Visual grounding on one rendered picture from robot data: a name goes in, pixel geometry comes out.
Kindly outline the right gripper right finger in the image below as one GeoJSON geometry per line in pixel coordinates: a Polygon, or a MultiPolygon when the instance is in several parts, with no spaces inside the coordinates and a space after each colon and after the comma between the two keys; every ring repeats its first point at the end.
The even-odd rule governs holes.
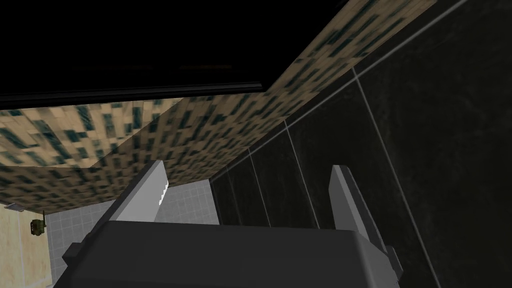
{"type": "Polygon", "coordinates": [[[346,165],[333,165],[329,180],[329,198],[337,230],[359,233],[381,252],[386,246],[365,200],[346,165]]]}

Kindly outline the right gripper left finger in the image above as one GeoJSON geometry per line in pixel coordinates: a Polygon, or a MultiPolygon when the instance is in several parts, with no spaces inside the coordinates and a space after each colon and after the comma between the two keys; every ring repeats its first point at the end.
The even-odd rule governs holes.
{"type": "Polygon", "coordinates": [[[94,230],[108,221],[153,222],[168,187],[163,161],[151,160],[110,205],[94,230]]]}

